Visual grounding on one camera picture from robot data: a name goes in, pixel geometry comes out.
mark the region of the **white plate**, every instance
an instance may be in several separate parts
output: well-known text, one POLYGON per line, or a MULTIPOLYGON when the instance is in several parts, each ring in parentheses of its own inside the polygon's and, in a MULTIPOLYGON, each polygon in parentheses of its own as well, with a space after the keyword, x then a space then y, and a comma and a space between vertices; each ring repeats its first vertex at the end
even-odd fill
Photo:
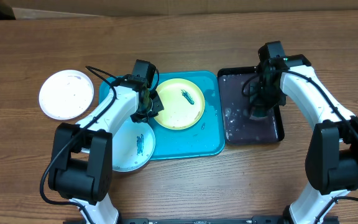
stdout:
POLYGON ((129 172, 142 167, 152 157, 154 147, 153 129, 128 118, 112 139, 112 169, 129 172))
POLYGON ((92 81, 76 70, 53 74, 42 85, 39 95, 42 111, 58 120, 73 119, 84 113, 92 99, 92 81))

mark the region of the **blue tray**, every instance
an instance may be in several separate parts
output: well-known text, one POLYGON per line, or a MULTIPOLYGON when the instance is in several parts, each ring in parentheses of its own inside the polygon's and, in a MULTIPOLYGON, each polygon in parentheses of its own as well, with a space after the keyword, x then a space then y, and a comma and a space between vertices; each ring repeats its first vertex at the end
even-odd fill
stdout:
MULTIPOLYGON (((154 119, 149 121, 155 134, 155 149, 151 160, 182 159, 219 154, 224 147, 223 117, 218 80, 209 71, 175 72, 160 74, 160 83, 184 78, 196 84, 204 94, 205 110, 200 120, 184 130, 170 130, 159 125, 154 119)), ((157 80, 154 76, 153 86, 157 80)), ((99 89, 99 103, 109 93, 104 82, 99 89)))

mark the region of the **wooden surface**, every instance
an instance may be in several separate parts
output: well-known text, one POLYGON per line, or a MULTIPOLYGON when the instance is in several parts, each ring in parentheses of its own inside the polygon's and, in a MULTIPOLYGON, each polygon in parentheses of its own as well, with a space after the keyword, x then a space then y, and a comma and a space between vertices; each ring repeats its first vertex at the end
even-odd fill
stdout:
POLYGON ((343 0, 5 0, 12 7, 101 16, 155 16, 233 12, 358 10, 343 0))
MULTIPOLYGON (((162 73, 217 73, 256 65, 257 49, 274 40, 282 41, 287 55, 304 54, 327 89, 358 115, 358 11, 0 21, 0 223, 80 218, 76 208, 47 205, 39 196, 60 124, 38 104, 40 87, 51 74, 85 72, 91 65, 122 75, 137 58, 162 73)), ((101 82, 89 76, 97 90, 101 82)), ((92 108, 97 102, 96 91, 92 108)), ((113 205, 126 218, 281 214, 307 182, 311 138, 289 99, 282 118, 280 144, 226 146, 218 156, 151 162, 138 174, 114 178, 113 205)), ((49 189, 47 195, 61 199, 49 189)), ((331 214, 358 223, 358 202, 340 202, 331 214)))

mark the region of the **wooden table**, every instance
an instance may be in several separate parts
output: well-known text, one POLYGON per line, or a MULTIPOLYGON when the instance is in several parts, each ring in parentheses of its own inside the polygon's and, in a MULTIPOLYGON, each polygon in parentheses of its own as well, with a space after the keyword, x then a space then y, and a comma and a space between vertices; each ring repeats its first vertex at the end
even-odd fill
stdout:
MULTIPOLYGON (((135 59, 161 72, 251 66, 266 42, 304 54, 327 89, 358 115, 358 11, 0 21, 0 223, 60 223, 74 207, 48 205, 39 180, 59 121, 38 104, 42 83, 92 65, 113 74, 135 59)), ((97 90, 100 80, 91 76, 97 90)), ((98 94, 89 113, 98 102, 98 94)), ((124 218, 240 218, 278 215, 305 186, 311 129, 288 99, 280 144, 230 147, 214 157, 151 162, 116 177, 109 194, 124 218)), ((47 195, 61 200, 56 192, 47 195)), ((358 191, 351 193, 358 196, 358 191)), ((358 223, 358 202, 331 214, 358 223)))

